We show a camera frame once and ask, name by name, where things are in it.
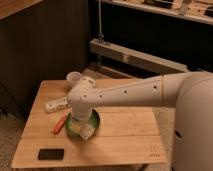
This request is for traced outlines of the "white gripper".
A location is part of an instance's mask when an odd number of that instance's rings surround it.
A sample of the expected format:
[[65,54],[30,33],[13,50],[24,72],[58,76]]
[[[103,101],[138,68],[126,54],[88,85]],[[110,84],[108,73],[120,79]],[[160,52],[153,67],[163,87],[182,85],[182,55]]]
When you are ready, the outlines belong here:
[[91,114],[91,108],[77,107],[72,109],[72,119],[76,122],[72,123],[72,128],[75,133],[80,133],[82,126],[88,122]]

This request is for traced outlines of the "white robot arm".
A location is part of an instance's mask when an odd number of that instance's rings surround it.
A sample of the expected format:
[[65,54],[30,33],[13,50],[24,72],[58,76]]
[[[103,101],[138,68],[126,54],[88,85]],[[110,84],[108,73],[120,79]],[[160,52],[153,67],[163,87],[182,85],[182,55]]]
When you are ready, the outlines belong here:
[[67,100],[80,124],[95,107],[173,107],[172,171],[213,171],[213,73],[166,74],[108,88],[83,77]]

